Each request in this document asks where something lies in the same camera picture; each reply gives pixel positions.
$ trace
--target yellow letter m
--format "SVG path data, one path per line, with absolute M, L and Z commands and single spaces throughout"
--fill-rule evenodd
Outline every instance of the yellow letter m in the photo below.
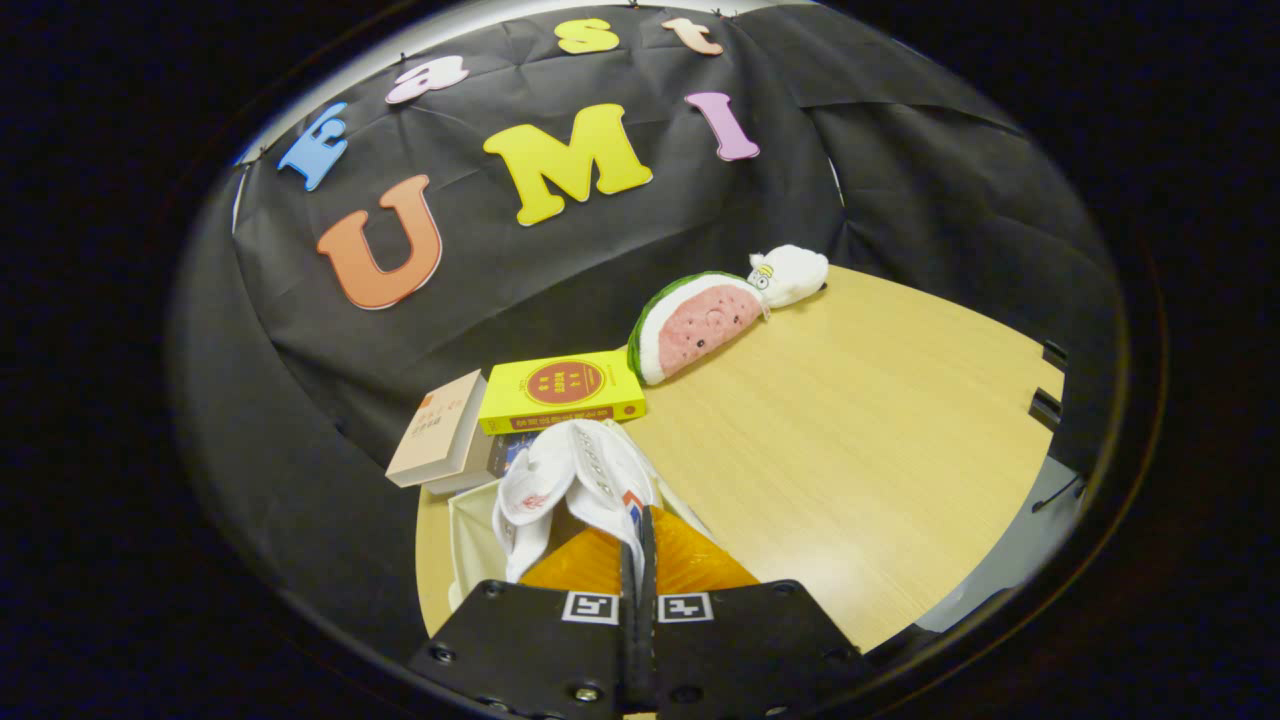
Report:
M 502 155 L 516 183 L 522 204 L 516 222 L 532 225 L 564 210 L 564 199 L 552 195 L 543 178 L 579 202 L 591 192 L 593 164 L 600 169 L 595 187 L 605 195 L 653 179 L 627 141 L 622 113 L 622 105 L 613 104 L 582 108 L 573 118 L 568 145 L 530 124 L 507 128 L 485 141 L 485 152 Z

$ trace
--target foam letter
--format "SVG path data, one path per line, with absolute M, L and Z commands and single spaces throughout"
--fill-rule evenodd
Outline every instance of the foam letter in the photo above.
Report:
M 695 92 L 685 96 L 685 102 L 703 111 L 707 124 L 712 126 L 719 147 L 716 154 L 721 160 L 742 160 L 760 154 L 760 146 L 746 138 L 737 118 L 728 109 L 728 95 L 723 92 Z
M 564 200 L 547 190 L 554 182 L 570 197 L 585 202 L 591 192 L 591 164 L 600 169 L 596 190 L 605 195 L 639 187 L 653 179 L 641 165 L 622 128 L 622 106 L 591 105 L 573 118 L 568 145 L 534 126 L 507 128 L 485 141 L 485 152 L 502 155 L 524 205 L 516 222 L 532 225 L 564 210 Z
M 716 42 L 708 42 L 704 35 L 710 32 L 707 26 L 695 26 L 689 18 L 676 18 L 673 20 L 667 20 L 662 23 L 662 27 L 667 29 L 676 31 L 680 41 L 685 44 L 686 47 L 695 53 L 701 53 L 703 55 L 719 55 L 724 51 Z
M 316 252 L 329 256 L 333 272 L 338 274 L 338 283 L 357 307 L 390 307 L 426 284 L 439 266 L 440 233 L 435 229 L 431 210 L 422 197 L 426 183 L 426 176 L 403 179 L 378 201 L 383 208 L 396 210 L 410 245 L 408 260 L 389 273 L 378 266 L 369 251 L 369 242 L 365 240 L 369 213 L 357 210 L 320 236 Z
M 595 18 L 563 22 L 556 26 L 556 37 L 561 38 L 561 50 L 573 55 L 613 50 L 621 42 L 609 32 L 609 23 Z
M 319 187 L 320 181 L 329 173 L 333 164 L 347 151 L 346 140 L 329 145 L 330 140 L 339 137 L 347 129 L 347 123 L 334 117 L 346 106 L 346 102 L 335 102 L 321 113 L 316 122 L 311 123 L 311 127 L 302 133 L 302 137 L 289 147 L 284 158 L 280 158 L 280 164 L 275 167 L 275 170 L 280 172 L 288 165 L 302 173 L 305 178 L 302 187 L 307 192 Z
M 457 85 L 470 73 L 471 70 L 462 69 L 461 55 L 436 58 L 396 78 L 396 87 L 387 94 L 387 102 L 390 105 L 408 102 L 428 90 Z

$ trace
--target table surface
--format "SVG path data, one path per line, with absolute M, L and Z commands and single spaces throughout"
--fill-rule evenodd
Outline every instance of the table surface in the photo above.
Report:
M 1028 415 L 1037 387 L 1062 396 L 1037 341 L 833 266 L 827 290 L 645 388 L 648 415 L 623 427 L 730 555 L 804 583 L 870 650 L 1009 527 L 1051 439 Z M 421 492 L 416 547 L 434 634 L 453 580 L 445 498 Z

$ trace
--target white plush toy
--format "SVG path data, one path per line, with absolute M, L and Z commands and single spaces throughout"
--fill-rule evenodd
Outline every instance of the white plush toy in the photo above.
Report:
M 774 247 L 767 255 L 755 252 L 749 260 L 754 269 L 746 282 L 760 291 L 771 309 L 804 300 L 827 282 L 827 256 L 795 245 Z

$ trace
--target pink letter i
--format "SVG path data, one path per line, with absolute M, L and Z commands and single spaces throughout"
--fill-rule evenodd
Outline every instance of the pink letter i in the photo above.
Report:
M 760 154 L 760 146 L 746 138 L 737 118 L 728 109 L 728 95 L 723 92 L 695 92 L 685 96 L 685 102 L 703 111 L 707 124 L 712 126 L 719 147 L 716 154 L 726 163 L 745 160 Z

